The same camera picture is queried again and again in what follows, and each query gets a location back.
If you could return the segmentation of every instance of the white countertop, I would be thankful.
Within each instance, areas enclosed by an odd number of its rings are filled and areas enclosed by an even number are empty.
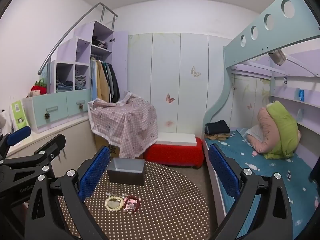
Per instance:
[[[25,138],[24,140],[22,140],[21,142],[17,143],[15,146],[11,146],[8,152],[8,156],[22,150],[25,147],[28,147],[29,145],[36,143],[38,141],[41,141],[42,139],[45,139],[53,134],[56,134],[62,130],[65,130],[71,126],[74,126],[76,124],[79,124],[81,122],[85,122],[89,119],[89,117],[83,116],[81,118],[72,120],[70,122],[66,122],[62,125],[58,125],[54,128],[51,128],[47,131],[41,132],[41,133],[35,133],[35,132],[31,132],[30,136],[28,138]]]

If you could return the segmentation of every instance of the drawer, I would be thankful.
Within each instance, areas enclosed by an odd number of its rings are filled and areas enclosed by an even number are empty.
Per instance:
[[[88,111],[88,102],[91,101],[90,89],[67,91],[68,115],[72,116]]]
[[[47,94],[33,98],[33,109],[37,127],[68,117],[66,92]]]

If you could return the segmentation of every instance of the pink cushion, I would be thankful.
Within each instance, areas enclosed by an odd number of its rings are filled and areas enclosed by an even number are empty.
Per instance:
[[[256,152],[267,153],[270,152],[280,140],[279,131],[276,123],[264,107],[258,112],[258,121],[262,127],[263,142],[260,142],[251,135],[248,135],[247,139]]]

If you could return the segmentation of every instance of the polka dot tablecloth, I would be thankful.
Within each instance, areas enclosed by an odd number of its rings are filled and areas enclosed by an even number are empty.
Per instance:
[[[106,193],[134,195],[141,198],[141,206],[133,214],[108,211]],[[79,237],[64,198],[59,201],[70,232]],[[146,162],[144,186],[112,183],[105,171],[85,204],[110,240],[196,240],[209,234],[209,210],[200,190],[179,172],[157,163]]]

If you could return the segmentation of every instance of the light blue bed frame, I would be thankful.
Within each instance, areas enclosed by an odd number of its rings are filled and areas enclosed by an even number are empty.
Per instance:
[[[284,14],[284,3],[287,1],[290,1],[295,9],[292,18],[287,18]],[[272,15],[274,19],[272,30],[267,29],[266,18],[268,15]],[[258,29],[258,37],[255,40],[251,36],[254,26]],[[246,38],[244,46],[241,45],[242,36]],[[222,109],[228,99],[231,88],[231,67],[233,65],[319,37],[319,24],[303,0],[275,0],[235,39],[222,48],[225,68],[223,89],[217,102],[210,109],[207,109],[203,119],[203,127]],[[271,78],[270,90],[273,84],[274,78]]]

